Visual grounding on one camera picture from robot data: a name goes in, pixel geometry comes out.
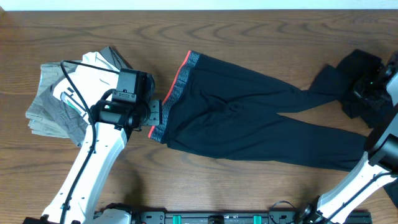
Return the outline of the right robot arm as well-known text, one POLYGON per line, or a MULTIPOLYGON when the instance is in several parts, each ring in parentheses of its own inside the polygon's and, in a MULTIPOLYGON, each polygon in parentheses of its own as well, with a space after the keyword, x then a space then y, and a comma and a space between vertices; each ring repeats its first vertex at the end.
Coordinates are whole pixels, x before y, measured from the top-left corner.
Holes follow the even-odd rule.
POLYGON ((362 117, 372 132, 355 168, 332 190, 317 197, 292 223, 370 223, 371 217, 355 208, 381 187, 397 180, 397 53, 387 63, 355 50, 360 70, 342 99, 343 111, 362 117))

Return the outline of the black garment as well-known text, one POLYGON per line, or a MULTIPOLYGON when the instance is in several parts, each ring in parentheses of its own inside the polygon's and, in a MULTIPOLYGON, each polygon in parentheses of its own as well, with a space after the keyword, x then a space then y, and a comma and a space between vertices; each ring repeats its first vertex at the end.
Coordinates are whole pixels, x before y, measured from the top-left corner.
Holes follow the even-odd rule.
POLYGON ((349 76, 348 89, 340 99, 343 112, 375 128, 393 108, 387 83, 397 73, 397 52, 384 64, 381 58, 356 49, 338 64, 337 70, 349 76))

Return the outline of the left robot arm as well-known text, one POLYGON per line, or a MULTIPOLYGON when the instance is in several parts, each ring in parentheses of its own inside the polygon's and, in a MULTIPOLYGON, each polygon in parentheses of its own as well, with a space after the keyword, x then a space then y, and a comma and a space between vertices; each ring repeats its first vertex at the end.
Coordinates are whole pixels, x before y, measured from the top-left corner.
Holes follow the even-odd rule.
POLYGON ((40 218, 28 223, 132 223, 133 214, 121 205, 95 211, 109 172, 126 147, 132 132, 157 126, 161 102, 152 100, 155 81, 151 74, 123 68, 116 88, 108 90, 88 112, 84 143, 58 194, 40 218))

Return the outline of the black leggings red waistband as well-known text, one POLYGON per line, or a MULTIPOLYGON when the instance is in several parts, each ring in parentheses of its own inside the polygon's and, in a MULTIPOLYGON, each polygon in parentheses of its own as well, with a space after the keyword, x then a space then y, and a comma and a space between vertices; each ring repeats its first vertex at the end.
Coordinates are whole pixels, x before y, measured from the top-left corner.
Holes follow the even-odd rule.
POLYGON ((190 51, 165 97, 161 125, 149 138, 171 149, 215 159, 279 161, 349 171, 366 138, 289 118, 339 100, 379 59, 361 50, 326 66, 310 88, 190 51))

